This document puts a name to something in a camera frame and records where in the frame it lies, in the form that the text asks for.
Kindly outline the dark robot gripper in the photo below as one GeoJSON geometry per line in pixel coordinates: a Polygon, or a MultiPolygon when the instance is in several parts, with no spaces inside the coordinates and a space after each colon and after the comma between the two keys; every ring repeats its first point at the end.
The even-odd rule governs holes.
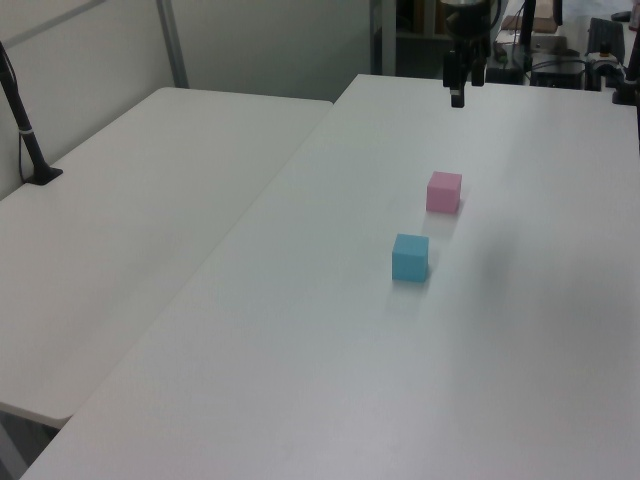
{"type": "MultiPolygon", "coordinates": [[[[481,45],[490,37],[494,22],[494,2],[444,1],[443,12],[445,31],[456,49],[473,47],[471,62],[471,83],[483,86],[485,83],[486,55],[481,45]]],[[[466,77],[460,55],[456,50],[447,52],[443,58],[443,86],[450,90],[451,107],[463,108],[464,83],[466,77]]]]}

